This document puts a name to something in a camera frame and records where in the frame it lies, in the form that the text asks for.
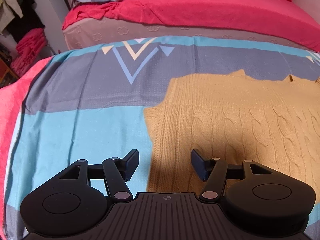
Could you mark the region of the red folded clothes pile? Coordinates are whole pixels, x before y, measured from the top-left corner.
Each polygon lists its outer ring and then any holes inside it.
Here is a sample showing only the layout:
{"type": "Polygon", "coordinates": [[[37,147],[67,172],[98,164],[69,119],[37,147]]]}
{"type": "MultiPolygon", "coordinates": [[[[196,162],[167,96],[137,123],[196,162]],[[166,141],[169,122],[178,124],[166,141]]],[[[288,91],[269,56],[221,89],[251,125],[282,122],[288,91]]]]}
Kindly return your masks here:
{"type": "Polygon", "coordinates": [[[43,28],[32,29],[25,34],[16,46],[18,56],[10,65],[14,73],[22,77],[46,45],[47,39],[43,28]]]}

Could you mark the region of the pink red blanket under sheet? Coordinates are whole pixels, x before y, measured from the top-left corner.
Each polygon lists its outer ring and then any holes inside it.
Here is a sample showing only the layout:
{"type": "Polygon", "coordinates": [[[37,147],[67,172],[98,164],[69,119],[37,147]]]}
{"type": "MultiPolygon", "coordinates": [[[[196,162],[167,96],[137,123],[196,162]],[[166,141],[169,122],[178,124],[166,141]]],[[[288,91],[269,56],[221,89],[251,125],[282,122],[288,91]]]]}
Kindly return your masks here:
{"type": "Polygon", "coordinates": [[[4,227],[4,196],[9,148],[18,114],[22,107],[31,82],[53,58],[38,61],[15,83],[1,88],[1,239],[6,239],[4,227]]]}

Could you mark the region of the dark hanging clothes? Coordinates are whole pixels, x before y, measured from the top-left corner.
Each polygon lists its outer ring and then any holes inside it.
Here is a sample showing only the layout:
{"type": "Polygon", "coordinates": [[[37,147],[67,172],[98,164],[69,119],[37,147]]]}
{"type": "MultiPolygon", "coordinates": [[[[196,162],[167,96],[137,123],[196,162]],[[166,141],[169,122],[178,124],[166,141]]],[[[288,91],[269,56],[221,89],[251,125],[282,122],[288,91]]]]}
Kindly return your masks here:
{"type": "Polygon", "coordinates": [[[18,43],[29,31],[45,28],[34,4],[34,0],[1,0],[1,34],[9,33],[18,43]]]}

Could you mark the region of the tan cable-knit cardigan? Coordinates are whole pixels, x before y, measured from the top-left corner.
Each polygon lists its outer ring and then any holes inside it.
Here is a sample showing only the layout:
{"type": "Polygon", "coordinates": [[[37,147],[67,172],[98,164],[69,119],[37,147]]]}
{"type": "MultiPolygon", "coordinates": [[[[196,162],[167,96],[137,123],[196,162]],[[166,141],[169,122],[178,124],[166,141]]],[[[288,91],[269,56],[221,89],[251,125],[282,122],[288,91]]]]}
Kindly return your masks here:
{"type": "Polygon", "coordinates": [[[191,74],[171,79],[144,118],[152,141],[148,191],[200,192],[193,149],[230,164],[251,159],[319,191],[318,80],[191,74]]]}

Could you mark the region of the blue grey patterned bedsheet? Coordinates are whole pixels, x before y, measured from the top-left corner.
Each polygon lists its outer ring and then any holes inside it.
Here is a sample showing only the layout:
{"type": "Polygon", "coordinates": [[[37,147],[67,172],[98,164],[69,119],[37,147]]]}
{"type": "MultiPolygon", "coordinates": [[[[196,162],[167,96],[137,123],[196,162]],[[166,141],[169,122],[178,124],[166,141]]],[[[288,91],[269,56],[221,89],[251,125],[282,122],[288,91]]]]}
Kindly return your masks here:
{"type": "Polygon", "coordinates": [[[143,111],[160,103],[174,77],[229,74],[255,79],[319,77],[319,54],[269,42],[162,36],[99,44],[52,57],[18,114],[7,161],[6,239],[26,235],[22,199],[78,159],[99,164],[131,149],[140,163],[129,188],[145,191],[151,141],[143,111]]]}

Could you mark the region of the red bed cover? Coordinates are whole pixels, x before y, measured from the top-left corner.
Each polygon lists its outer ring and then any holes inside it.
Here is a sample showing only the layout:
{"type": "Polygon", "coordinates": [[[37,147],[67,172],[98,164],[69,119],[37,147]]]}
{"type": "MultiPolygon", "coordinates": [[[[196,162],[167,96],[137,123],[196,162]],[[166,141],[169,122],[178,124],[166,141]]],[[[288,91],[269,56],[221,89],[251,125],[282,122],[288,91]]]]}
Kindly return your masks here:
{"type": "Polygon", "coordinates": [[[62,29],[109,18],[169,27],[235,29],[284,38],[319,51],[319,24],[286,0],[121,0],[74,7],[62,29]]]}

